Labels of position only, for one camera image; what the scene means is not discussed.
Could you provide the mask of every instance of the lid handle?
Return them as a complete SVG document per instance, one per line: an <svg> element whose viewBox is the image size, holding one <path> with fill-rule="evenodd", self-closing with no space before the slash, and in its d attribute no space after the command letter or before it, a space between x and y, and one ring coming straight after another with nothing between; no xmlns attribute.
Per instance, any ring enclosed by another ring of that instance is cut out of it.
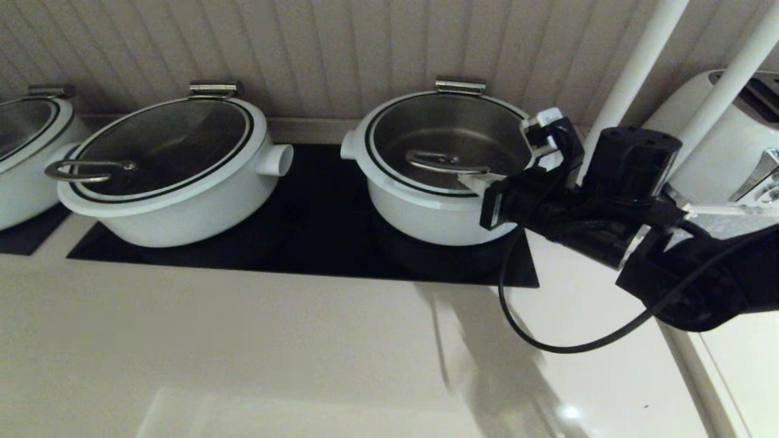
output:
<svg viewBox="0 0 779 438"><path fill-rule="evenodd" d="M49 164L46 167L46 176L54 178L57 181L80 182L87 184L91 182L106 182L111 179L110 173L82 174L76 175L61 170L65 166L113 166L123 171L134 171L138 168L135 161L89 161L89 160L60 160Z"/></svg>
<svg viewBox="0 0 779 438"><path fill-rule="evenodd" d="M489 173L488 166L460 166L460 157L443 152L412 149L406 152L406 162L427 171L450 175L484 175Z"/></svg>

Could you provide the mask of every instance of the wire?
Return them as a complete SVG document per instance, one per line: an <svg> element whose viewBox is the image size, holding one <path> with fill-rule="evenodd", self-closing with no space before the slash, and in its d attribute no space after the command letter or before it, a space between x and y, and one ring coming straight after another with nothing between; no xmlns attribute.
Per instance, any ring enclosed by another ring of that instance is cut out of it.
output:
<svg viewBox="0 0 779 438"><path fill-rule="evenodd" d="M596 341L587 342L586 344L571 345L565 347L549 345L533 339L532 336L525 333L524 330L522 330L519 324L515 321L511 313L509 304L506 301L506 291L504 289L503 282L504 282L504 277L506 275L508 260L511 256L511 253L514 250L514 246L516 245L516 242L519 240L519 237L524 233L524 225L526 225L527 222L529 221L530 216L532 216L533 210L537 209L538 206L541 205L541 202L544 200L546 196L548 196L548 194L551 191L552 191L551 189L548 189L544 193L544 195L541 198L539 198L539 200L536 202L532 211L523 219L523 223L520 224L520 227L522 228L522 232L517 233L514 236L513 240L511 241L511 245L509 245L509 249L506 252L506 257L503 259L503 265L500 268L500 275L498 279L498 297L500 299L500 306L501 309L503 310L503 315L506 316L506 319L509 321L509 325L511 326L511 328L514 329L516 334L518 334L528 344L533 345L536 348L540 348L541 350L549 351L551 353L559 353L559 354L584 353L586 351L592 351L597 348L604 347L605 345L611 344L612 342L615 342L621 339L622 337L625 337L627 334L634 331L636 328L640 327L641 324L647 322L650 318L660 313L660 311L662 311L662 309L671 302L671 300L675 297L676 294L678 294L680 291L687 288L687 286L692 284L698 277L700 277L703 273L709 270L709 268L713 267L714 265L722 261L724 258L730 256L736 251L739 251L740 249L756 241L757 239L765 237L766 235L769 235L772 232L779 230L779 224L773 225L769 228L764 228L763 230L758 231L757 233L749 236L748 238L745 238L742 241L735 243L733 246L723 249L718 254L712 256L705 263L701 264L697 269L687 274L687 276L685 276L675 287L665 292L651 307L647 307L647 309L644 310L641 314L639 314L639 316L637 316L636 318L634 318L632 321L628 322L621 328L615 330L614 332L606 336L603 336L602 338L597 339Z"/></svg>
<svg viewBox="0 0 779 438"><path fill-rule="evenodd" d="M679 224L679 228L687 231L693 237L711 237L709 232L703 229L703 227L690 221L682 221L682 223Z"/></svg>

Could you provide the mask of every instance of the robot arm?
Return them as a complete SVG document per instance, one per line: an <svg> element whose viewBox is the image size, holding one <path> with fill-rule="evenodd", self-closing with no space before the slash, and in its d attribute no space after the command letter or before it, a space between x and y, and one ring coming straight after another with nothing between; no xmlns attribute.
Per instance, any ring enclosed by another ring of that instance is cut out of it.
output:
<svg viewBox="0 0 779 438"><path fill-rule="evenodd" d="M484 191L481 226L515 222L615 269L617 285L667 324L711 330L740 313L779 309L779 228L720 240L686 220L661 188L681 142L662 132L601 132L581 187L583 148L567 118L525 132L532 147L553 145L562 163L535 165ZM679 229L691 238L668 249ZM669 291L687 284L669 295Z"/></svg>

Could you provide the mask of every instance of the beadboard wall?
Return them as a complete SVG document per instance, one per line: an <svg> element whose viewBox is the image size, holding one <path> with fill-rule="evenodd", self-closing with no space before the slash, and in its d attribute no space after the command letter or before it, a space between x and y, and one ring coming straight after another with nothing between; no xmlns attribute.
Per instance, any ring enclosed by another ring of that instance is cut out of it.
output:
<svg viewBox="0 0 779 438"><path fill-rule="evenodd" d="M77 110L126 113L232 77L270 116L360 118L438 74L591 124L655 0L4 0L0 97L74 83ZM727 65L770 0L692 0L626 122ZM775 49L763 66L779 70Z"/></svg>

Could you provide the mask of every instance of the white pole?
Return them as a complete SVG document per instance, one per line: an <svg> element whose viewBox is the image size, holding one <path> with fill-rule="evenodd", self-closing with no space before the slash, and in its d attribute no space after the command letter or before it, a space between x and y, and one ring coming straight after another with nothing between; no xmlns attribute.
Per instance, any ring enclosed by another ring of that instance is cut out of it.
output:
<svg viewBox="0 0 779 438"><path fill-rule="evenodd" d="M688 156L701 152L695 151L698 143L708 134L722 113L728 109L728 106L752 78L777 42L779 42L779 0L774 0L773 5L760 20L752 36L744 44L744 48L736 55L687 127L679 134L682 149L676 157L671 175L684 168L684 160ZM716 145L716 147L733 146L731 144Z"/></svg>
<svg viewBox="0 0 779 438"><path fill-rule="evenodd" d="M592 160L592 153L595 150L597 138L601 131L612 126L617 126L622 121L622 117L630 108L633 99L636 98L643 81L649 76L654 62L660 56L660 52L668 42L682 16L689 0L659 0L654 7L652 17L649 18L647 27L643 30L641 39L633 49L625 68L619 74L617 82L608 95L606 103L603 104L601 113L595 119L595 123L584 142L584 162L582 170L579 172L579 183L581 183L587 167Z"/></svg>

